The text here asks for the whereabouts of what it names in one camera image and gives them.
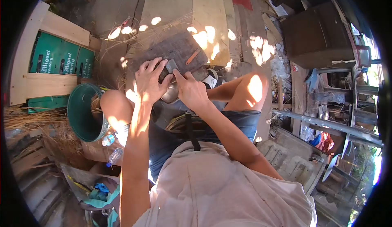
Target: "dark wooden cabinet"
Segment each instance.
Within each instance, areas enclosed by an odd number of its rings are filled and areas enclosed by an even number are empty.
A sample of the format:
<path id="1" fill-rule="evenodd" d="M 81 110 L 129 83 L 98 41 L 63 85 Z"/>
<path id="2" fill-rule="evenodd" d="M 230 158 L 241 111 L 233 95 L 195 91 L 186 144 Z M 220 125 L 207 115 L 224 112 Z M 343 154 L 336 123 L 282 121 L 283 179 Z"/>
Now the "dark wooden cabinet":
<path id="1" fill-rule="evenodd" d="M 282 22 L 287 57 L 304 69 L 354 66 L 347 31 L 331 2 L 310 8 Z M 332 64 L 332 61 L 352 60 Z"/>

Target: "black strap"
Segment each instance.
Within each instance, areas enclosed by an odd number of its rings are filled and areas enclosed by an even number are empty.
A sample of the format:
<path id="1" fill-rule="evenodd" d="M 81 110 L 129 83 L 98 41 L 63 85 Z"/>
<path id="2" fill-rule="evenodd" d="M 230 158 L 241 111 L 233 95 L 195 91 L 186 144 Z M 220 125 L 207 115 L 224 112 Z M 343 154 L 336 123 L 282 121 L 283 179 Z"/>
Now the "black strap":
<path id="1" fill-rule="evenodd" d="M 190 113 L 185 114 L 185 123 L 187 125 L 188 136 L 193 144 L 193 148 L 194 148 L 193 151 L 200 151 L 200 144 L 197 141 L 195 134 L 193 133 L 192 115 Z"/>

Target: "hand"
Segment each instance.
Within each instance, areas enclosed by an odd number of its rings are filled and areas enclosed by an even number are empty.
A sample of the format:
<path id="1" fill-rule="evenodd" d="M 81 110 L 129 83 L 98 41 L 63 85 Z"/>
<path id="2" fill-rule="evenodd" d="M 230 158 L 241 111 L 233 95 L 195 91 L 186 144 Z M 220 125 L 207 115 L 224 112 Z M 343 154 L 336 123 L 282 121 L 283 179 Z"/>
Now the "hand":
<path id="1" fill-rule="evenodd" d="M 190 72 L 182 76 L 174 69 L 173 74 L 178 83 L 178 97 L 188 108 L 198 114 L 211 104 L 204 83 L 196 81 Z"/>
<path id="2" fill-rule="evenodd" d="M 162 97 L 167 91 L 170 80 L 173 74 L 167 75 L 162 84 L 159 84 L 158 78 L 167 63 L 167 59 L 162 60 L 161 57 L 144 62 L 139 70 L 135 73 L 136 77 L 136 92 L 139 101 L 142 103 L 149 103 L 153 105 L 158 99 Z"/>

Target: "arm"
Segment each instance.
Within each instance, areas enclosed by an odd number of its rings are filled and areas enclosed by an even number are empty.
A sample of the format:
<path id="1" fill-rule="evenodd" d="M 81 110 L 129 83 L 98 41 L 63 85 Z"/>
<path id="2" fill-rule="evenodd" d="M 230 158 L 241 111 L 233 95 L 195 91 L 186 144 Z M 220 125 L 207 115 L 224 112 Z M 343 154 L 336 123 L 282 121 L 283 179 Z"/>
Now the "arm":
<path id="1" fill-rule="evenodd" d="M 189 72 L 184 74 L 185 78 L 177 70 L 173 73 L 179 84 L 179 98 L 212 128 L 233 160 L 249 169 L 283 180 L 248 137 L 208 99 L 203 83 L 197 82 Z"/>
<path id="2" fill-rule="evenodd" d="M 168 75 L 162 84 L 158 83 L 167 60 L 155 65 L 162 58 L 155 58 L 140 66 L 136 72 L 138 101 L 135 103 L 127 144 L 120 174 L 120 222 L 132 226 L 140 216 L 150 208 L 149 181 L 149 141 L 148 128 L 151 109 L 166 91 L 172 75 Z"/>

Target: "green crate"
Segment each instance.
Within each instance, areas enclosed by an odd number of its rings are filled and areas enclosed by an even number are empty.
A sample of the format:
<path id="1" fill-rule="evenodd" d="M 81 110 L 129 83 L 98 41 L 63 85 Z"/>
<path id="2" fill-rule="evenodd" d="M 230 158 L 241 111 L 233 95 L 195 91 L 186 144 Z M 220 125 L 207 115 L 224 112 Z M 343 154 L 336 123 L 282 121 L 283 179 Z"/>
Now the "green crate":
<path id="1" fill-rule="evenodd" d="M 48 109 L 56 109 L 66 107 L 68 103 L 69 95 L 53 96 L 53 97 L 41 97 L 41 98 L 30 98 L 27 101 L 28 107 L 42 107 Z M 28 113 L 35 113 L 40 111 L 46 111 L 46 109 L 28 109 Z"/>
<path id="2" fill-rule="evenodd" d="M 94 52 L 81 47 L 76 64 L 76 74 L 78 77 L 91 78 L 92 64 L 94 62 Z"/>
<path id="3" fill-rule="evenodd" d="M 29 72 L 70 74 L 75 72 L 80 46 L 38 32 Z"/>

